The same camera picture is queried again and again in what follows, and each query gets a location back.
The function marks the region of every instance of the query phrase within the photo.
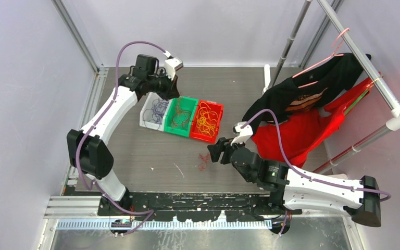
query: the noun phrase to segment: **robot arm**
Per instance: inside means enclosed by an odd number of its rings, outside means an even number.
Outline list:
[[[114,173],[114,159],[106,145],[119,122],[142,96],[149,92],[157,93],[164,100],[180,96],[176,71],[183,67],[183,62],[171,57],[168,52],[165,55],[168,59],[162,68],[159,68],[157,58],[138,55],[135,66],[119,78],[118,88],[114,88],[94,118],[80,131],[72,129],[67,135],[70,163],[76,167],[78,145],[89,132],[80,150],[82,172],[125,209],[131,206],[129,191]]]
[[[361,180],[342,180],[296,167],[292,169],[283,162],[262,159],[245,148],[246,140],[252,136],[252,129],[250,126],[241,128],[244,123],[239,122],[234,127],[237,137],[220,138],[216,144],[208,145],[211,160],[217,162],[223,152],[220,163],[231,163],[246,182],[255,183],[270,192],[268,206],[272,210],[330,211],[351,216],[354,222],[365,226],[381,226],[379,195],[361,191],[379,190],[375,178],[364,176]],[[352,189],[329,186],[321,181]]]

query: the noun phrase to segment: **red shirt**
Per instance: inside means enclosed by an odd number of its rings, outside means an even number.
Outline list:
[[[307,159],[307,154],[340,128],[344,121],[344,110],[373,86],[371,82],[369,78],[365,79],[326,105],[324,110],[331,113],[327,117],[321,117],[314,108],[290,115],[288,121],[280,124],[284,152],[293,165],[301,168]],[[258,128],[252,140],[257,144],[258,153],[262,158],[284,162],[274,125]]]

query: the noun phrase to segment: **graphic print on shirt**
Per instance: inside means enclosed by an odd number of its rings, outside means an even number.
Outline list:
[[[321,99],[321,96],[327,89],[328,88],[325,88],[323,91],[321,91],[321,93],[318,94],[299,96],[295,101],[291,102],[285,111],[299,112],[310,110],[314,104]]]

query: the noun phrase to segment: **white wall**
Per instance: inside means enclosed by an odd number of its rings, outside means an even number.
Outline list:
[[[35,249],[94,73],[51,1],[0,1],[0,249]]]
[[[103,64],[115,65],[119,49],[134,40],[154,42],[181,58],[186,66],[261,66],[277,64],[304,0],[65,0],[85,41]],[[323,12],[312,4],[286,64],[298,65],[321,23]],[[132,48],[122,66],[139,53]]]
[[[341,22],[357,45],[370,53],[372,62],[400,101],[400,1],[345,1],[339,10]],[[331,26],[311,64],[326,58],[337,33]],[[391,118],[390,110],[376,89],[353,109],[339,132],[328,139],[335,156]],[[400,249],[400,130],[392,132],[339,165],[350,178],[370,175],[380,189],[393,197],[381,204],[382,227],[360,227],[367,249]]]

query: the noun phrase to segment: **plastic bin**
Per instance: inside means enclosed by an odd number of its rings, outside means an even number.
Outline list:
[[[168,103],[166,108],[164,108],[164,105],[162,106],[164,102]],[[149,93],[140,111],[140,127],[164,131],[166,116],[171,102],[172,100],[164,101],[156,93]]]
[[[212,131],[207,131],[203,133],[199,131],[199,127],[200,129],[205,129],[204,127],[202,127],[201,123],[198,123],[198,119],[201,118],[201,116],[199,116],[199,112],[201,110],[210,111],[209,115],[204,116],[204,118],[206,118],[206,122],[208,124],[215,125],[215,128]],[[220,128],[220,121],[222,116],[223,105],[217,104],[215,102],[199,100],[197,110],[192,121],[189,137],[209,143],[215,143],[218,135],[218,130]]]
[[[180,96],[172,99],[165,120],[165,132],[179,136],[189,137],[192,119],[197,109],[198,100],[190,97]],[[181,112],[176,112],[179,104]]]

